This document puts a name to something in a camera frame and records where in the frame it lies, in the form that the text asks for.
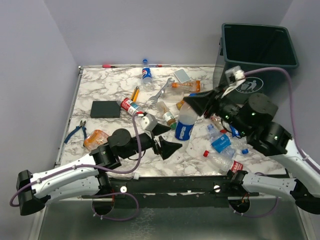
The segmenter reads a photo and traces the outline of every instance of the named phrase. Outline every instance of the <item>pliers handle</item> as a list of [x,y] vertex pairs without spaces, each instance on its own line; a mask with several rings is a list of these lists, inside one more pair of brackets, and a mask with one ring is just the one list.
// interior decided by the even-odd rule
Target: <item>pliers handle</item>
[[79,126],[76,126],[75,129],[74,129],[72,132],[70,132],[70,133],[68,134],[68,136],[66,136],[66,138],[65,138],[65,140],[64,140],[64,143],[66,144],[66,143],[70,140],[70,138],[72,137],[72,135],[75,134],[76,132],[78,132],[78,130],[79,130],[80,128],[82,128],[84,139],[86,139],[86,138],[87,138],[87,133],[86,133],[86,130],[87,130],[87,129],[86,129],[85,125],[86,125],[86,121],[82,121],[82,120],[81,120],[80,125],[79,125]]

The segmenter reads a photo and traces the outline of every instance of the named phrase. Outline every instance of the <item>marble tabletop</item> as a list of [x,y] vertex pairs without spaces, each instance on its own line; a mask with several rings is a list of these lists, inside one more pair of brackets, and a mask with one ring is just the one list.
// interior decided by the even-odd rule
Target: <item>marble tabletop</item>
[[[90,118],[90,111],[93,101],[114,101],[119,98],[131,96],[134,88],[140,86],[140,93],[136,103],[148,113],[156,116],[161,124],[166,124],[158,114],[156,106],[151,105],[148,99],[154,96],[165,84],[169,77],[174,78],[174,71],[184,69],[193,80],[201,80],[203,90],[208,91],[213,88],[214,67],[159,67],[152,68],[151,73],[155,83],[154,91],[145,91],[141,87],[142,69],[140,67],[131,68],[85,68],[80,81],[74,110],[71,115],[71,121],[68,132],[79,125],[81,120],[86,120],[87,134],[89,135],[96,129],[100,129],[112,135],[120,128],[127,129],[131,136],[134,136],[131,116],[121,110],[120,118]],[[176,103],[183,98],[182,94],[174,95],[168,93],[165,97],[159,98],[169,107],[171,113],[178,118],[179,111]],[[170,158],[162,160],[159,155],[155,155],[152,149],[148,149],[141,160],[141,164],[135,171],[141,177],[183,177],[183,176],[214,176],[219,175],[218,170],[212,163],[203,157],[205,150],[214,152],[211,148],[207,135],[207,125],[209,119],[199,117],[194,125],[190,137],[190,143],[185,152],[176,151]],[[142,128],[138,125],[138,132],[142,133]],[[174,130],[164,133],[165,140],[171,141],[174,137]],[[61,165],[75,161],[89,151],[83,147],[83,133],[78,131],[71,137],[64,146],[61,158]],[[263,156],[254,149],[249,149],[249,156],[243,156],[237,149],[235,160],[242,163],[251,172],[262,172],[265,174],[285,174],[285,169],[272,159]],[[136,164],[136,161],[122,159],[122,166],[117,168],[119,171],[130,170]],[[110,176],[123,178],[132,177],[130,175],[117,175],[108,173]]]

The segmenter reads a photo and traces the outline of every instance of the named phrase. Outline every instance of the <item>wrench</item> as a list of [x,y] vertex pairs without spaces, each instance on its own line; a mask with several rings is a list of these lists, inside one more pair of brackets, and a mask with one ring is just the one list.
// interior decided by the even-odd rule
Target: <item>wrench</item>
[[160,89],[160,91],[156,95],[149,98],[149,100],[152,100],[151,104],[156,104],[158,102],[158,98],[165,93],[166,88],[169,87],[169,85],[174,82],[175,80],[172,79],[172,77],[169,77],[168,80],[166,81],[166,84]]

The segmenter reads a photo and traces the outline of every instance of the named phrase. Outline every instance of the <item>bin rim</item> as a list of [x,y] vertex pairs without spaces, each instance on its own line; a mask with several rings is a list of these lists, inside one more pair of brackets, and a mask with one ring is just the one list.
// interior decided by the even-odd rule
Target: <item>bin rim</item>
[[[227,51],[226,51],[226,39],[224,38],[225,36],[225,26],[226,25],[246,25],[246,26],[261,26],[261,27],[270,27],[270,28],[278,28],[278,29],[282,29],[286,32],[287,36],[288,36],[288,40],[289,40],[289,43],[290,43],[290,46],[291,46],[291,49],[292,49],[292,52],[293,52],[293,55],[294,55],[294,59],[295,59],[295,65],[280,65],[280,64],[267,64],[267,63],[256,63],[256,62],[248,62],[248,61],[235,61],[235,60],[231,60],[231,59],[228,59],[228,56],[227,56]],[[297,58],[297,54],[296,54],[296,50],[294,48],[294,45],[292,43],[292,40],[291,40],[291,36],[289,34],[289,31],[286,27],[284,26],[273,26],[273,25],[264,25],[264,24],[249,24],[249,23],[231,23],[231,22],[226,22],[226,23],[223,23],[222,26],[221,26],[221,29],[222,29],[222,36],[221,36],[221,40],[222,42],[220,44],[222,44],[222,50],[223,50],[223,57],[224,57],[224,61],[225,62],[228,62],[228,63],[231,63],[231,64],[245,64],[245,65],[251,65],[251,66],[260,66],[260,67],[278,67],[278,68],[283,68],[283,69],[296,69],[299,67],[300,63],[298,61],[298,58]]]

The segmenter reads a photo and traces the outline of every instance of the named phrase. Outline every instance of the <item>gray wall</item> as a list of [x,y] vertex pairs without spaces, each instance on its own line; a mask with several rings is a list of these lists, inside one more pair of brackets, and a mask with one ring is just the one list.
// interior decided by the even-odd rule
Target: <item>gray wall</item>
[[[281,25],[289,29],[300,67],[293,77],[294,110],[298,139],[303,149],[320,164],[320,1],[294,0]],[[287,88],[282,90],[276,119],[291,129]],[[313,215],[320,239],[320,217]]]
[[0,8],[0,239],[25,240],[33,216],[9,207],[17,174],[53,167],[77,65],[42,0]]
[[79,65],[213,64],[225,22],[278,25],[292,0],[45,0]]

